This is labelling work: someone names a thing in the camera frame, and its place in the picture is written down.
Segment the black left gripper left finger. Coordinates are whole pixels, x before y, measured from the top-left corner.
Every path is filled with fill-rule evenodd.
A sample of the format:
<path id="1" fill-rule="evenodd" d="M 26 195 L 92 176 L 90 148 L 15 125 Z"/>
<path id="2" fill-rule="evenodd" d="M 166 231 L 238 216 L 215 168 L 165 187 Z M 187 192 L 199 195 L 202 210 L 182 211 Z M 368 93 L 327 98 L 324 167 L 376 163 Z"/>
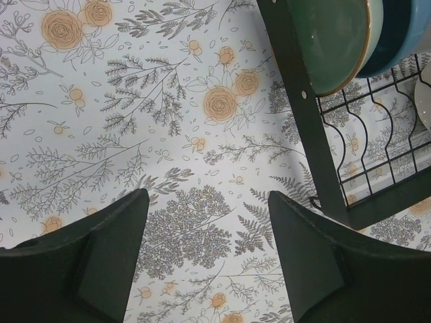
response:
<path id="1" fill-rule="evenodd" d="M 104 209 L 1 249 L 2 322 L 122 322 L 149 209 L 139 188 Z"/>

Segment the pale green ceramic bowl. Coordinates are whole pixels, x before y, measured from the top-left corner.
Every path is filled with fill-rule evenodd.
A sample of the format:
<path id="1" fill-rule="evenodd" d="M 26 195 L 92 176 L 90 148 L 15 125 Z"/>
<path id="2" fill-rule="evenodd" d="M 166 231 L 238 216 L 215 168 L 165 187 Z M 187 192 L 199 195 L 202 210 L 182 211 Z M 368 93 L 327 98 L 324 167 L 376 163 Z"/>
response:
<path id="1" fill-rule="evenodd" d="M 372 56 L 383 28 L 381 0 L 288 1 L 317 96 L 345 87 Z"/>

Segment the blue ceramic bowl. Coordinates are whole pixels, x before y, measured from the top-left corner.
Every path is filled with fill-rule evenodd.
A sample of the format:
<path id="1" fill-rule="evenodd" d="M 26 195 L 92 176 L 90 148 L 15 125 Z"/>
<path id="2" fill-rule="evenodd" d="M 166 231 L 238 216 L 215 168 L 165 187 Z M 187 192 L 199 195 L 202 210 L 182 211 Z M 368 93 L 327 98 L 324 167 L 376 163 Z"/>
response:
<path id="1" fill-rule="evenodd" d="M 376 48 L 357 74 L 375 77 L 409 56 L 430 23 L 430 0 L 383 1 L 383 27 Z"/>

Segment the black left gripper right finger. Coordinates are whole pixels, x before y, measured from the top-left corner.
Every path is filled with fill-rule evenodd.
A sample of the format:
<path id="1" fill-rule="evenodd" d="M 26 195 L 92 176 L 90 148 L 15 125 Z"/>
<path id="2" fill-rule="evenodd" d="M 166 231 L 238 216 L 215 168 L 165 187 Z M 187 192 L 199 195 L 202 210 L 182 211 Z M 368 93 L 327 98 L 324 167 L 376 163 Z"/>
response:
<path id="1" fill-rule="evenodd" d="M 273 191 L 273 235 L 295 322 L 429 322 L 430 254 L 369 238 Z"/>

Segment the plain white bowl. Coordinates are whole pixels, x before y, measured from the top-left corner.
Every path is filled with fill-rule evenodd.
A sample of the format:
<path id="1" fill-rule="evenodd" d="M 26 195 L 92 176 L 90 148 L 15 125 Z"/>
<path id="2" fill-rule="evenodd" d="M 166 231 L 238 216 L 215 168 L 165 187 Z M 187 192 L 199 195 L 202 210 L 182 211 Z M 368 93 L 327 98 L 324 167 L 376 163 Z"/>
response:
<path id="1" fill-rule="evenodd" d="M 419 119 L 428 131 L 430 131 L 431 109 L 430 73 L 431 66 L 427 64 L 418 77 L 414 91 L 414 102 Z"/>

